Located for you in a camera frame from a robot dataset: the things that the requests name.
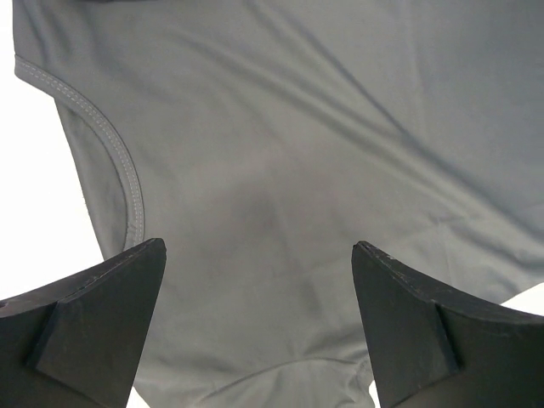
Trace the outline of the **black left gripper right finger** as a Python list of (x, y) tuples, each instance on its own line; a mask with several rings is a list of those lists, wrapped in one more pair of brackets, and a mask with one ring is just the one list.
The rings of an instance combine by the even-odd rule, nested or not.
[(382, 407), (541, 407), (543, 319), (421, 273), (366, 241), (352, 274)]

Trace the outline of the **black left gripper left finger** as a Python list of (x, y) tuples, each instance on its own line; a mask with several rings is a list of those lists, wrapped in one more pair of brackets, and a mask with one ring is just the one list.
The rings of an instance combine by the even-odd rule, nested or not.
[(167, 260), (149, 239), (1, 302), (3, 407), (124, 407)]

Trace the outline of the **grey t shirt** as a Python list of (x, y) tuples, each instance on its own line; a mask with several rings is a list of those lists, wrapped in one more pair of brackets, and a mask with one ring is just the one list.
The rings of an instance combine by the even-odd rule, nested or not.
[(162, 238), (152, 407), (370, 407), (351, 252), (543, 280), (540, 1), (16, 1), (99, 247)]

